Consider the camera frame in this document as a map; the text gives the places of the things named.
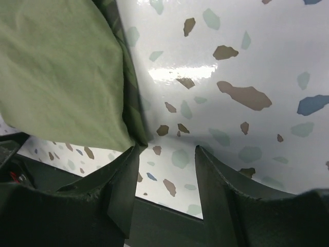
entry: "terrazzo pattern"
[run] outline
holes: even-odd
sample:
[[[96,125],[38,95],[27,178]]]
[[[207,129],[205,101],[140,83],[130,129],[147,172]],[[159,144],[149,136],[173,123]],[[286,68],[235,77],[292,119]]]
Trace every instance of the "terrazzo pattern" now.
[[[329,1],[117,4],[153,135],[137,196],[202,218],[196,145],[276,189],[329,187]],[[34,137],[20,154],[81,176],[120,155]]]

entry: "brown spot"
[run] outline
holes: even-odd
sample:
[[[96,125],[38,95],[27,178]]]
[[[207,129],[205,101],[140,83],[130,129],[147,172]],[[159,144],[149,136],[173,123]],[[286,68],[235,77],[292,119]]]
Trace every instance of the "brown spot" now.
[[[240,171],[239,171],[241,174],[243,174],[244,176],[252,179],[252,175],[254,175],[256,173],[256,170],[255,168],[242,168]]]
[[[222,93],[228,94],[233,100],[254,111],[261,111],[272,105],[266,94],[257,91],[253,86],[235,87],[227,81],[219,81],[217,86]]]
[[[90,150],[89,147],[84,147],[84,151],[86,152],[88,157],[91,158],[92,160],[95,158],[94,153]]]
[[[58,158],[60,160],[60,158],[58,157],[58,155],[54,152],[54,155],[56,156],[56,158]]]
[[[73,147],[69,143],[65,143],[66,147],[73,152]]]
[[[159,136],[165,136],[168,134],[169,127],[167,125],[160,125],[159,129],[156,131]]]
[[[182,123],[179,123],[178,124],[178,129],[181,131],[181,132],[184,132],[184,133],[187,133],[187,134],[190,134],[190,131],[182,124]]]
[[[236,57],[239,54],[237,50],[232,47],[227,47],[225,45],[218,46],[215,50],[213,56],[216,60],[229,59],[231,57]]]
[[[192,88],[192,87],[195,86],[195,84],[192,81],[192,79],[187,78],[187,77],[177,78],[176,80],[179,81],[187,89],[190,89],[190,88]]]
[[[240,125],[241,131],[246,135],[248,134],[248,130],[249,130],[249,124],[247,122],[243,122]]]
[[[186,19],[184,22],[184,36],[187,37],[189,33],[192,31],[193,27],[195,25],[195,19],[194,18],[189,18]]]
[[[282,137],[281,135],[278,134],[278,136],[277,136],[277,140],[278,140],[278,142],[281,143],[281,142],[283,142],[283,137]]]
[[[53,157],[52,153],[51,152],[48,152],[48,154],[49,154],[50,160],[53,161],[54,160],[54,157]]]
[[[171,104],[169,104],[168,102],[165,102],[165,104],[166,104],[166,107],[167,107],[169,112],[171,112],[171,113],[176,113],[177,112],[177,109],[174,108]]]
[[[161,147],[160,146],[154,146],[153,147],[153,151],[156,155],[160,155],[161,154]]]
[[[140,183],[143,181],[142,175],[138,172],[137,182]]]
[[[175,195],[176,195],[176,186],[172,182],[170,182],[169,180],[167,180],[167,179],[165,179],[163,181],[163,184],[165,185],[165,187],[167,188],[167,190],[169,191],[169,193],[173,197],[175,197]]]

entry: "folded cloth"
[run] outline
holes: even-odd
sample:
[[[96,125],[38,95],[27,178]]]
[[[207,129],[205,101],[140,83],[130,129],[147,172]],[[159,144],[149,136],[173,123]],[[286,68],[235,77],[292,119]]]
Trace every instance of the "folded cloth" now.
[[[0,44],[0,113],[8,125],[79,146],[147,145],[134,71],[132,105],[124,100],[122,47],[91,0],[4,1]]]

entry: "blue spot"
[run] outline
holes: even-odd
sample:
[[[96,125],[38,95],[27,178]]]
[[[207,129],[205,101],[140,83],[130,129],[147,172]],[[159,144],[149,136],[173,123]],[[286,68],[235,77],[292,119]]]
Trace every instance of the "blue spot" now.
[[[297,113],[303,116],[308,116],[329,104],[329,96],[317,95],[314,97],[306,97],[299,101]]]
[[[149,177],[149,179],[152,179],[153,181],[158,181],[155,177],[153,177],[152,174],[150,174],[149,172],[146,173],[147,176]]]
[[[76,149],[76,151],[83,156],[83,153],[79,149]]]
[[[319,3],[319,2],[321,2],[321,0],[304,0],[304,3],[305,3],[306,5],[317,4],[317,3]]]

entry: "fabric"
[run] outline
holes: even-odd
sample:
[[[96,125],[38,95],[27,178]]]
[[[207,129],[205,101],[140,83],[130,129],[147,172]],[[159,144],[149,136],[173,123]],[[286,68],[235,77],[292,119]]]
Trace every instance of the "fabric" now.
[[[79,146],[147,145],[138,101],[124,108],[122,46],[92,1],[4,1],[0,43],[0,113],[8,125]]]

